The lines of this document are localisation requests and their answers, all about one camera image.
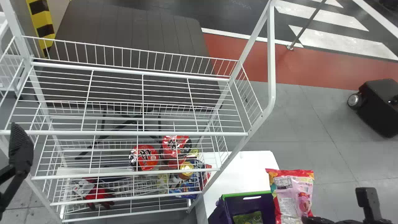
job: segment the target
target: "metal frame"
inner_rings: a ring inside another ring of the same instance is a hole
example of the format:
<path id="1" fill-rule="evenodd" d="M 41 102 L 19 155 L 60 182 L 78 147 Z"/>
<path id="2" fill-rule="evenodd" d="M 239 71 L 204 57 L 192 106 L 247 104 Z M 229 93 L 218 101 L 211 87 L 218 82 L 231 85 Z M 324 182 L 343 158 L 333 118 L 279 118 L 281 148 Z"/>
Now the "metal frame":
<path id="1" fill-rule="evenodd" d="M 326 0 L 322 0 L 318 7 L 315 9 L 315 11 L 312 13 L 312 15 L 310 16 L 310 18 L 308 19 L 307 24 L 305 24 L 305 26 L 303 28 L 301 28 L 300 32 L 297 34 L 296 38 L 294 39 L 294 41 L 290 44 L 287 45 L 286 47 L 288 48 L 288 50 L 292 51 L 294 48 L 293 46 L 297 43 L 297 41 L 299 40 L 299 38 L 301 37 L 301 35 L 304 33 L 304 31 L 308 28 L 308 26 L 310 25 L 310 23 L 313 21 L 313 19 L 315 18 L 315 16 L 318 14 L 319 10 L 321 9 L 322 5 L 325 4 Z"/>

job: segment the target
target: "black stripe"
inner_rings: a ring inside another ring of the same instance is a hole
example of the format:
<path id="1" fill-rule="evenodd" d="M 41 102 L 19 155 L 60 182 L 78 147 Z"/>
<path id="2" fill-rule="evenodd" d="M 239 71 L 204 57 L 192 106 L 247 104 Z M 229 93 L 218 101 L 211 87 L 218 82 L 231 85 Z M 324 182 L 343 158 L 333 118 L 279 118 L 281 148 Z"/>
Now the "black stripe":
<path id="1" fill-rule="evenodd" d="M 47 56 L 48 56 L 48 53 L 50 52 L 50 48 L 51 48 L 51 46 L 48 47 L 48 48 L 44 48 L 44 49 L 43 49 L 43 51 L 44 51 L 44 57 L 47 57 Z"/>
<path id="2" fill-rule="evenodd" d="M 37 34 L 39 37 L 44 37 L 50 34 L 54 34 L 54 27 L 52 24 L 47 24 L 37 28 Z"/>
<path id="3" fill-rule="evenodd" d="M 35 2 L 31 2 L 29 3 L 29 7 L 30 11 L 32 12 L 32 15 L 43 11 L 50 11 L 46 0 L 38 0 Z"/>

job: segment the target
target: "yellow can lid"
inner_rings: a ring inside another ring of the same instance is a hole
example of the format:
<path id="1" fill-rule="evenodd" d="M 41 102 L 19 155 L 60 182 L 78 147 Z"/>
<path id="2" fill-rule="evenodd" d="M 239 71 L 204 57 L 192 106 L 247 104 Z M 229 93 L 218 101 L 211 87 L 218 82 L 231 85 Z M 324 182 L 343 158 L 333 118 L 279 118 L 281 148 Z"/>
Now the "yellow can lid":
<path id="1" fill-rule="evenodd" d="M 193 165 L 192 163 L 185 161 L 181 164 L 181 166 L 179 167 L 179 169 L 193 169 Z M 182 173 L 182 175 L 184 176 L 191 176 L 193 172 L 187 172 L 187 173 Z"/>

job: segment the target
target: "red floor stripe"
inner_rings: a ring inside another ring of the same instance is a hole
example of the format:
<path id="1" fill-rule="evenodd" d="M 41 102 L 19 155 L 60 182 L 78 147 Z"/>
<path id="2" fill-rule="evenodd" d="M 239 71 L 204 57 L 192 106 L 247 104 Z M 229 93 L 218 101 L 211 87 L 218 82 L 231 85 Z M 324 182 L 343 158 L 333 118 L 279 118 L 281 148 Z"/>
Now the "red floor stripe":
<path id="1" fill-rule="evenodd" d="M 239 59 L 247 40 L 204 34 L 211 57 Z M 357 90 L 365 81 L 393 78 L 398 81 L 398 63 L 304 48 L 289 51 L 276 45 L 276 80 L 298 84 Z M 267 81 L 267 43 L 256 42 L 244 68 L 252 81 Z"/>

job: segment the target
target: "green package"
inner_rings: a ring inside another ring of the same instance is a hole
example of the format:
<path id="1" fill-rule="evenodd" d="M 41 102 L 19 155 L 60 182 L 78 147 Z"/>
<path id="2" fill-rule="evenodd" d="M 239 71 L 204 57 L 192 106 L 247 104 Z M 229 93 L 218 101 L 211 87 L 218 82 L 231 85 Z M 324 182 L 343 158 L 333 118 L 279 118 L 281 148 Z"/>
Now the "green package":
<path id="1" fill-rule="evenodd" d="M 250 214 L 243 214 L 234 216 L 235 224 L 263 224 L 263 218 L 261 212 L 253 212 Z"/>

